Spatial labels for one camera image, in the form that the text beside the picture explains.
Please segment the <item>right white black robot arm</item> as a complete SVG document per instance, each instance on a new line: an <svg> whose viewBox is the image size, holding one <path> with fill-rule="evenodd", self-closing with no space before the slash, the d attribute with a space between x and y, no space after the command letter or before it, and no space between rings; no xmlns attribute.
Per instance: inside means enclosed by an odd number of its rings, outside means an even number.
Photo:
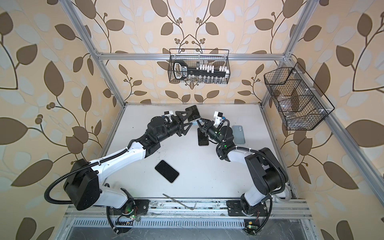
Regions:
<svg viewBox="0 0 384 240"><path fill-rule="evenodd" d="M287 172L269 148L254 150L237 146L234 143L233 130L229 125L215 126L214 121L198 121L201 132L212 139L220 160L245 165L250 173L253 185L240 198L241 211L251 216L258 207L273 195L283 193L289 181Z"/></svg>

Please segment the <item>pale blue phone case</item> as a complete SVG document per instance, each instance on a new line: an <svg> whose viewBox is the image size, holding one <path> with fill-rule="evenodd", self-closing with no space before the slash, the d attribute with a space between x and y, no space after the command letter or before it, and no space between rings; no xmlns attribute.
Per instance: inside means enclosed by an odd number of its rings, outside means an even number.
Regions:
<svg viewBox="0 0 384 240"><path fill-rule="evenodd" d="M246 143L244 129L242 126L232 126L234 143L236 145L244 145Z"/></svg>

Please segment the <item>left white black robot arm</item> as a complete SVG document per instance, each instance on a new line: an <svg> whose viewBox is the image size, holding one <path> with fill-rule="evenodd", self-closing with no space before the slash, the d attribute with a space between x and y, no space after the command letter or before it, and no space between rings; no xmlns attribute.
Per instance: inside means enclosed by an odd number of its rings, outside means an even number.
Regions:
<svg viewBox="0 0 384 240"><path fill-rule="evenodd" d="M78 211L92 206L121 210L132 207L134 198L129 192L124 188L104 186L106 178L134 162L151 156L167 138L186 135L193 122L199 118L199 111L192 108L176 111L174 115L152 118L145 133L138 139L132 139L126 148L90 162L84 159L76 161L69 173L47 187L45 200L54 205L73 204Z"/></svg>

